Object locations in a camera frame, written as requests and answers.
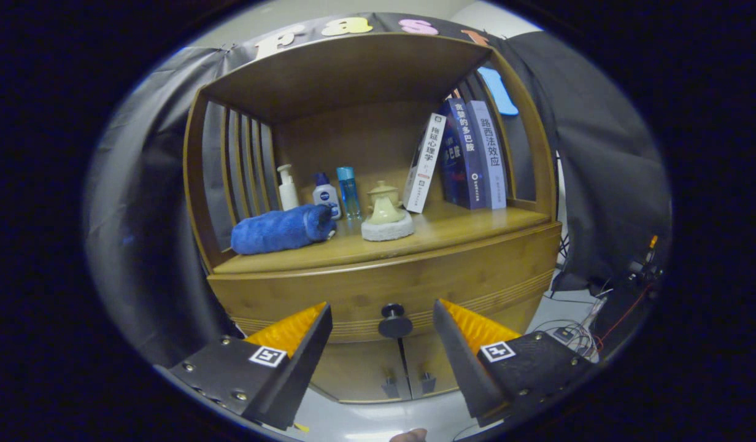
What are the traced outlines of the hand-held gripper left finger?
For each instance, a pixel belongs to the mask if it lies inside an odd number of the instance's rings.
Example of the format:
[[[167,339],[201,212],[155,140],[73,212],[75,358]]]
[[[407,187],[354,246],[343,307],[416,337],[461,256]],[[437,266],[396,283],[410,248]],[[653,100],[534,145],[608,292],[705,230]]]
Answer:
[[[287,430],[332,330],[330,304],[321,302],[248,338],[223,334],[171,368],[156,370],[228,415]]]

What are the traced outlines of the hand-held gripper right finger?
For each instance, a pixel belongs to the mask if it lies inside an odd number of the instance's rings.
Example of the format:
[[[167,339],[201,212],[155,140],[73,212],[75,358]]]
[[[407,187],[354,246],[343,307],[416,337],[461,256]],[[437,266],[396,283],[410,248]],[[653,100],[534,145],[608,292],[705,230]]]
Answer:
[[[480,426],[524,422],[593,370],[589,359],[548,333],[520,334],[448,300],[435,301],[433,322]]]

